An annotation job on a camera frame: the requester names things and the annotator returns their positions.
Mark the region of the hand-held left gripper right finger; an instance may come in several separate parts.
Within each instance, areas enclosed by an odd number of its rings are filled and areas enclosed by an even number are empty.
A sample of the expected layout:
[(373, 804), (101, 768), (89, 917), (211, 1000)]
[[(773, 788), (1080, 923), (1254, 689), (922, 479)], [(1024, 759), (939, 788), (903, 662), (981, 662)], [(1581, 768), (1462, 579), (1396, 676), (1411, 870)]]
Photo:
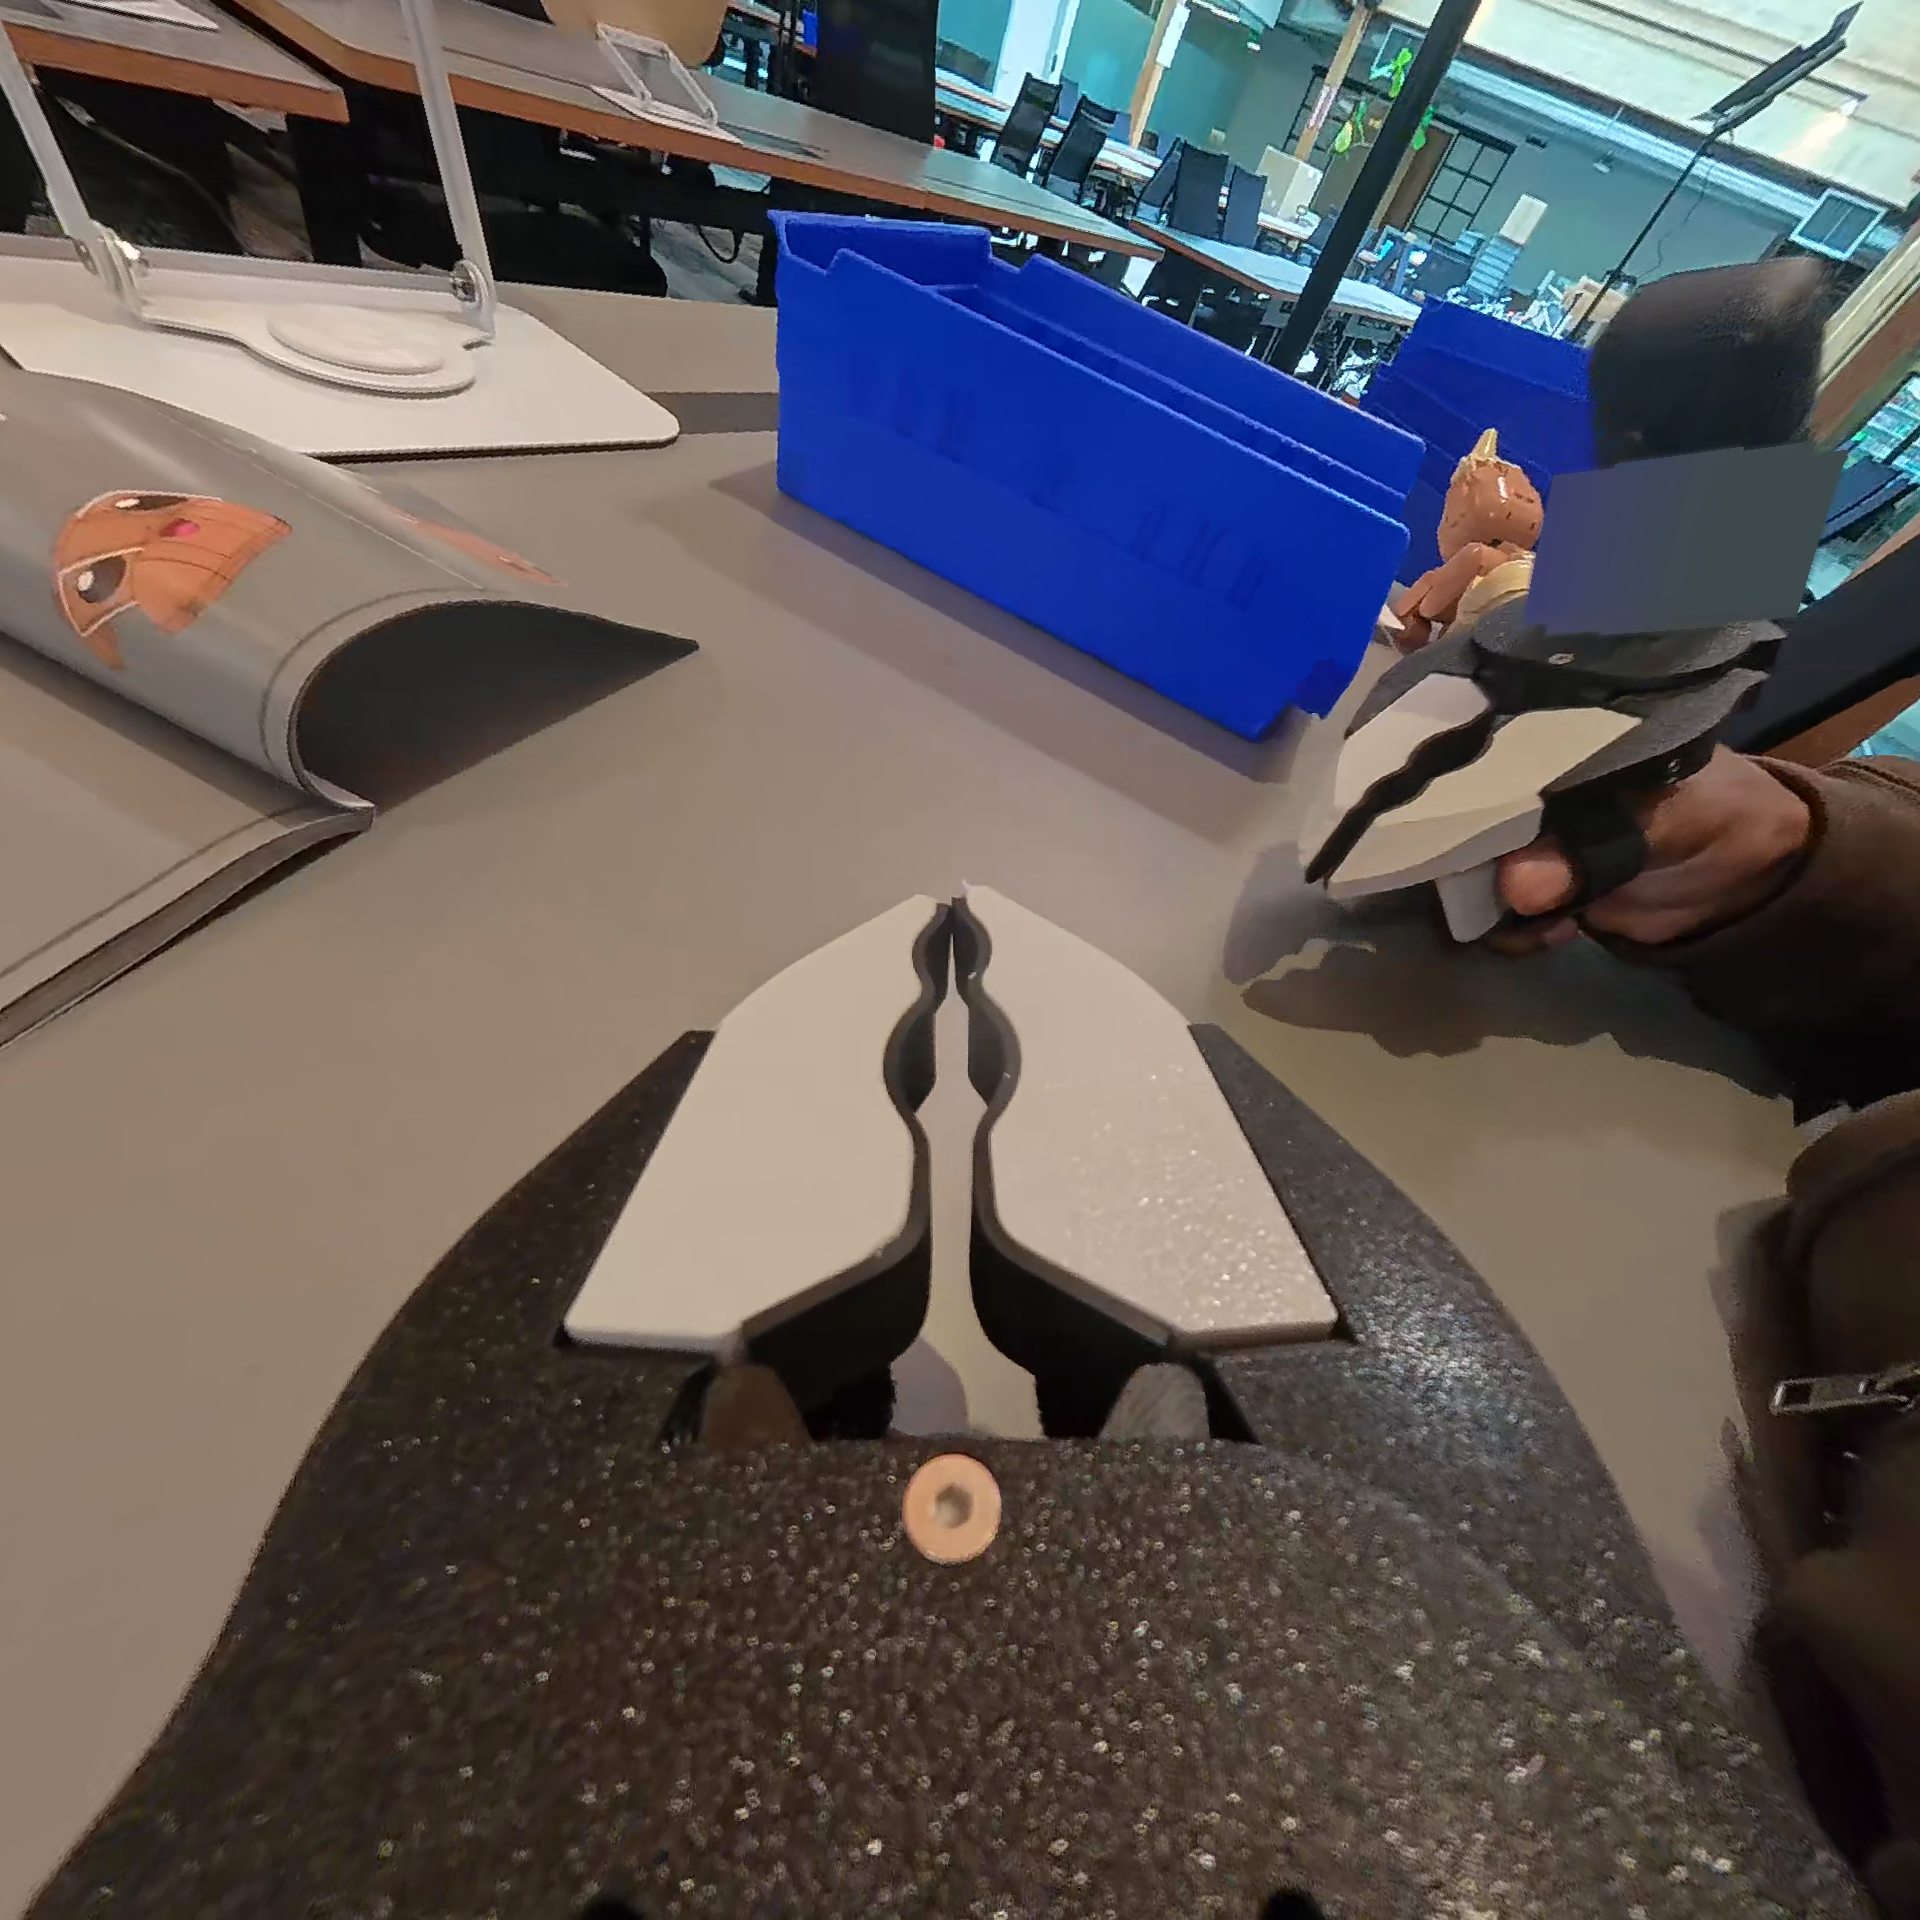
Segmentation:
[(1301, 1345), (1334, 1304), (1236, 1128), (1184, 1012), (1009, 887), (953, 908), (979, 1220), (1018, 1275), (1173, 1345)]

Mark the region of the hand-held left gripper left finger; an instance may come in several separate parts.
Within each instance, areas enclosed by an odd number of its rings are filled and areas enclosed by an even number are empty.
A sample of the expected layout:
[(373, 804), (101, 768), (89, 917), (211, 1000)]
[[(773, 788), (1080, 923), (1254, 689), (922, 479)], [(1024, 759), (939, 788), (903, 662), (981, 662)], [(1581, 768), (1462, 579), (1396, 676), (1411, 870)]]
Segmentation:
[(647, 1356), (903, 1356), (929, 1312), (944, 901), (756, 986), (675, 1095), (567, 1338)]

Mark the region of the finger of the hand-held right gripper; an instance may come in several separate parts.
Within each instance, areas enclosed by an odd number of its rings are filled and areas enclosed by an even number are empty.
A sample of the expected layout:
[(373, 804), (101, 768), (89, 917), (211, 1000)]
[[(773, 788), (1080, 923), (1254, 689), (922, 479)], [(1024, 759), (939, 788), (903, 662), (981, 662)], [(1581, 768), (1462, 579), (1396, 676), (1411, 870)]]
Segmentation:
[(1326, 798), (1301, 831), (1301, 868), (1325, 887), (1416, 887), (1456, 885), (1508, 848), (1508, 816), (1487, 804), (1436, 804), (1436, 778), (1471, 768), (1501, 734), (1501, 706), (1471, 676), (1416, 676), (1366, 723), (1345, 734)]
[[(1642, 870), (1642, 798), (1692, 778), (1723, 723), (1762, 689), (1762, 662), (1396, 662), (1351, 706), (1366, 723), (1416, 676), (1471, 676), (1501, 734), (1436, 778), (1436, 804), (1487, 804), (1508, 816), (1508, 848), (1555, 831), (1574, 858), (1574, 908)], [(1456, 942), (1501, 923), (1496, 868), (1433, 885)]]

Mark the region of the large blue plastic bin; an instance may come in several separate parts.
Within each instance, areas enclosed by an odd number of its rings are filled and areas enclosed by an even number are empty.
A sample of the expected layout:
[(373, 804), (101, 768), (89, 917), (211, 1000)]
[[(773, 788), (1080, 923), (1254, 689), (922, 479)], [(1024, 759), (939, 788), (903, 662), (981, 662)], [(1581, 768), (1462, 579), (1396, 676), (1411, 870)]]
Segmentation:
[(1427, 438), (981, 229), (773, 216), (777, 498), (1261, 740), (1326, 715)]

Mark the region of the tan and orange lego model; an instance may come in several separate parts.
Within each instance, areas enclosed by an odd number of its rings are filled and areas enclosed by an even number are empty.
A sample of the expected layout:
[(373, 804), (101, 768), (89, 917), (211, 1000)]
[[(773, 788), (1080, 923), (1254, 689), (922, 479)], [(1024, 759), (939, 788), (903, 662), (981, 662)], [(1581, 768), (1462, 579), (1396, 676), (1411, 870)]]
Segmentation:
[(1524, 479), (1524, 468), (1501, 460), (1496, 426), (1456, 460), (1433, 543), (1436, 560), (1524, 560), (1541, 543), (1541, 492)]

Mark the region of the lego instruction booklet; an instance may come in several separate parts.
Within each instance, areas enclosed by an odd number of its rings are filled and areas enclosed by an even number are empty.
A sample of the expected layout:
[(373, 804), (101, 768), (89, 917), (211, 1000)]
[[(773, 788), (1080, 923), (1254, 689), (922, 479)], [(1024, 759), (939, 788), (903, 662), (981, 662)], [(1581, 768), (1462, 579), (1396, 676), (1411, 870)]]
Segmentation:
[(410, 492), (5, 372), (0, 1039), (375, 810), (670, 669)]

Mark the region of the stacked blue plastic bins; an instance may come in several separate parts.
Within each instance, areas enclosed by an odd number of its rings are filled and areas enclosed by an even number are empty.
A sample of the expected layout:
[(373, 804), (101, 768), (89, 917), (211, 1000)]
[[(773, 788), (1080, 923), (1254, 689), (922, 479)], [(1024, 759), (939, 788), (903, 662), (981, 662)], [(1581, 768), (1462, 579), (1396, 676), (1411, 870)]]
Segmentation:
[(1362, 421), (1427, 438), (1411, 534), (1433, 543), (1456, 468), (1496, 431), (1501, 468), (1550, 498), (1594, 468), (1587, 350), (1518, 329), (1479, 306), (1427, 306), (1399, 358), (1366, 376)]

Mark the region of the black blank monitor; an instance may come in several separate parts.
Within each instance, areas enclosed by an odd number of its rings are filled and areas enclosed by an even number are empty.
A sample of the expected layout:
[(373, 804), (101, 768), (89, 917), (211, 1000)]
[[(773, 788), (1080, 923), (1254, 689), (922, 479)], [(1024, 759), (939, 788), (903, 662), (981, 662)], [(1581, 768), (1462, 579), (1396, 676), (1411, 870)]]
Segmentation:
[(1830, 764), (1909, 706), (1909, 676), (1920, 543), (1889, 543), (1784, 627), (1762, 700), (1723, 740), (1736, 759)]

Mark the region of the black office chair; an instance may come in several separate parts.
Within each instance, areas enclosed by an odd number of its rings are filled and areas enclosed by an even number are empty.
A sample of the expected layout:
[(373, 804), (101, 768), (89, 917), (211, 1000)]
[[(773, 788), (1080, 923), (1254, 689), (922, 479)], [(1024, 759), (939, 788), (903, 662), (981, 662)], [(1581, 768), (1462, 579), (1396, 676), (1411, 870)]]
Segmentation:
[(1212, 240), (1212, 248), (1261, 248), (1264, 176), (1241, 176), (1228, 150), (1173, 144), (1162, 164), (1142, 188), (1142, 216)]

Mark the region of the long wooden desk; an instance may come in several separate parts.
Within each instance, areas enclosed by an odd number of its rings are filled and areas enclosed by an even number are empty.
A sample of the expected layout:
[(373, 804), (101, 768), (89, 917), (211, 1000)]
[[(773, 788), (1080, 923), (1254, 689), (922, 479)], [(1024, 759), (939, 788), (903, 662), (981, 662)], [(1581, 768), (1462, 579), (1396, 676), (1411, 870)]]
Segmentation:
[(440, 0), (429, 27), (440, 27), (448, 97), (466, 112), (492, 112), (492, 116), (530, 116), (530, 127), (557, 127), (557, 135), (593, 135), (593, 144), (619, 144), (619, 150), (664, 150), (664, 157), (710, 157), (728, 176), (766, 176), (766, 179), (798, 179), (798, 188), (822, 188), (822, 195), (854, 195), (854, 203), (1018, 229), (1018, 240), (1035, 240), (1043, 250), (1088, 248), (1088, 250), (1159, 257), (1147, 240), (1133, 240), (1069, 195), (1043, 195), (1035, 179), (1024, 179), (991, 157), (875, 135), (854, 116), (834, 116), (834, 112), (809, 112), (809, 105), (786, 105), (766, 86), (728, 86), (728, 76), (710, 76), (713, 135), (664, 127), (664, 116), (610, 112), (610, 97), (604, 97), (610, 66), (557, 27), (530, 27), (530, 16), (507, 16), (482, 0)]

